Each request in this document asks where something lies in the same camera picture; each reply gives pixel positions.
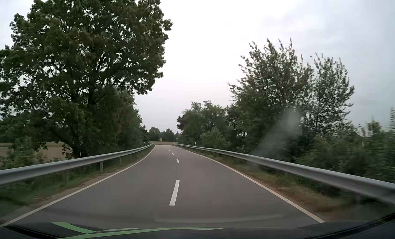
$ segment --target grass verge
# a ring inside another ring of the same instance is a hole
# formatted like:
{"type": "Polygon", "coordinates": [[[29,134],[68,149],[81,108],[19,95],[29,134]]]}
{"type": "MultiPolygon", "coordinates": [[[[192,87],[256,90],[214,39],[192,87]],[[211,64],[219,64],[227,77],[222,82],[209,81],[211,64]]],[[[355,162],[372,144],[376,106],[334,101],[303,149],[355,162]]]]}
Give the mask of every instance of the grass verge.
{"type": "Polygon", "coordinates": [[[177,147],[234,168],[325,221],[376,220],[395,212],[393,205],[370,198],[356,197],[352,192],[324,185],[311,179],[231,156],[178,145],[177,147]]]}
{"type": "MultiPolygon", "coordinates": [[[[154,145],[135,154],[105,160],[103,174],[126,168],[145,157],[154,145]]],[[[102,175],[100,163],[51,173],[0,187],[0,218],[15,210],[49,199],[102,175]]]]}

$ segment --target windshield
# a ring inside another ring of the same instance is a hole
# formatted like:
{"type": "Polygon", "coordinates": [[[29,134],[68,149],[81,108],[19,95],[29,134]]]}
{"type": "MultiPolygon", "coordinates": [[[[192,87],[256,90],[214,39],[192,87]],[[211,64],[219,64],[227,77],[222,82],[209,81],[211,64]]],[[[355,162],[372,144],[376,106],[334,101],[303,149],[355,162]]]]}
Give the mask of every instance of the windshield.
{"type": "Polygon", "coordinates": [[[395,1],[0,1],[0,238],[138,235],[395,238],[395,1]]]}

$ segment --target overcast sky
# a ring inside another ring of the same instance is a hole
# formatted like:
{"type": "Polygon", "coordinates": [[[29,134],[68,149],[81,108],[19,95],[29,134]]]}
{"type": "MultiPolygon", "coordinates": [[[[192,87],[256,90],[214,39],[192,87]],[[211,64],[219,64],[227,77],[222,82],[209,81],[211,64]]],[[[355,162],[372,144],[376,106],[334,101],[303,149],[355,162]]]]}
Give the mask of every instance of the overcast sky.
{"type": "MultiPolygon", "coordinates": [[[[26,15],[32,0],[0,0],[0,47],[12,44],[15,13],[26,15]]],[[[355,85],[349,119],[387,124],[395,107],[395,0],[182,1],[161,0],[168,32],[164,77],[136,97],[143,124],[177,131],[176,119],[191,101],[231,103],[227,82],[243,75],[238,64],[248,44],[266,38],[288,43],[305,60],[314,52],[341,57],[355,85]]]]}

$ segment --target car hood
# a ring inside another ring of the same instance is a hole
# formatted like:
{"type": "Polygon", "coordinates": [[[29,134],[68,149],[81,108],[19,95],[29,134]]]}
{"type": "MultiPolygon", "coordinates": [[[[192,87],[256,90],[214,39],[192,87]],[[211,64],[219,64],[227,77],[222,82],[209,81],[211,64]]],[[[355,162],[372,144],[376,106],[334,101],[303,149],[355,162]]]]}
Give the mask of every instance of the car hood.
{"type": "Polygon", "coordinates": [[[298,228],[263,227],[161,227],[105,229],[66,222],[29,223],[0,227],[0,239],[119,239],[119,238],[165,238],[165,239],[259,239],[259,238],[395,238],[395,224],[381,223],[367,227],[365,222],[324,222],[298,228]]]}

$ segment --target guardrail post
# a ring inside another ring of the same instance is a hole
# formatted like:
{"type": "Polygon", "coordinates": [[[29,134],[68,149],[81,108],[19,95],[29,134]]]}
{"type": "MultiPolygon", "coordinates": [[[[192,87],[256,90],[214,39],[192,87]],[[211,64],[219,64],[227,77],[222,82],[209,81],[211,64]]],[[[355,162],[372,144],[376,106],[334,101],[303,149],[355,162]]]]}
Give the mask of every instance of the guardrail post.
{"type": "Polygon", "coordinates": [[[69,169],[65,170],[64,176],[65,176],[65,183],[68,184],[68,182],[69,182],[69,169]]]}

